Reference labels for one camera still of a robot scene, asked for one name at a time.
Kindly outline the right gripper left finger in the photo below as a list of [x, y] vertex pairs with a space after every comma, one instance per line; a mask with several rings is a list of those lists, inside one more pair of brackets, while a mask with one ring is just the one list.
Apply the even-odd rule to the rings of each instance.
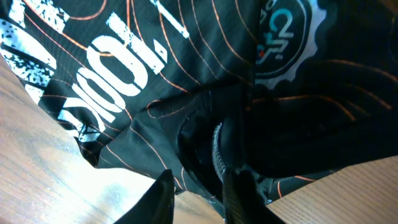
[[174, 179], [164, 170], [148, 191], [114, 224], [172, 224], [174, 219]]

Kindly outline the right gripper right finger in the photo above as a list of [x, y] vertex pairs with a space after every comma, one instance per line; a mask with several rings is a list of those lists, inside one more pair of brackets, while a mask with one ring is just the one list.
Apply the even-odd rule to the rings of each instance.
[[223, 177], [223, 205], [227, 224], [284, 224], [256, 191], [253, 176], [228, 169]]

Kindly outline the black orange-patterned jersey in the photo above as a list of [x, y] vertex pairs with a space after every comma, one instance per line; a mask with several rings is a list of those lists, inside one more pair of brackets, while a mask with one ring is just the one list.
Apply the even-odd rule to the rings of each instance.
[[174, 175], [223, 211], [397, 154], [397, 2], [10, 0], [1, 56], [99, 169]]

